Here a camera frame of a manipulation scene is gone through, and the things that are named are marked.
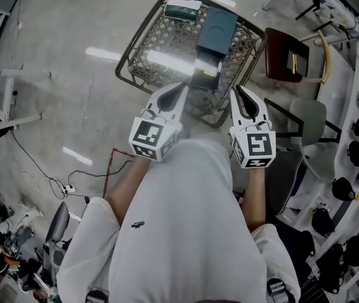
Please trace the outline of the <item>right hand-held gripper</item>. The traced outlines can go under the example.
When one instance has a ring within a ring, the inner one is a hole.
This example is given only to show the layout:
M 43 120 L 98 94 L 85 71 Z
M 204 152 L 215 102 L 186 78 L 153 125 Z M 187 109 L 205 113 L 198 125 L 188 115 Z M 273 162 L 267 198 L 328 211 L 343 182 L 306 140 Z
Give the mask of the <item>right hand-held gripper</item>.
M 265 102 L 237 85 L 230 91 L 232 148 L 242 169 L 266 168 L 276 157 L 276 132 L 271 129 Z M 259 122 L 247 125 L 247 120 Z

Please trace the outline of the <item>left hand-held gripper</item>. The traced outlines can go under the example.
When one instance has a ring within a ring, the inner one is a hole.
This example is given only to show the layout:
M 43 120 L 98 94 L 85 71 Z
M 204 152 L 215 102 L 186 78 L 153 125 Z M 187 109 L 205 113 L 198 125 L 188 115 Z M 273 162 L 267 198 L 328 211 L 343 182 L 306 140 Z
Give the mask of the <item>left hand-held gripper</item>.
M 129 145 L 135 155 L 161 162 L 168 151 L 178 142 L 182 124 L 179 121 L 185 107 L 189 87 L 187 83 L 171 83 L 154 92 L 148 107 L 134 118 L 129 135 Z M 165 112 L 166 118 L 155 114 Z

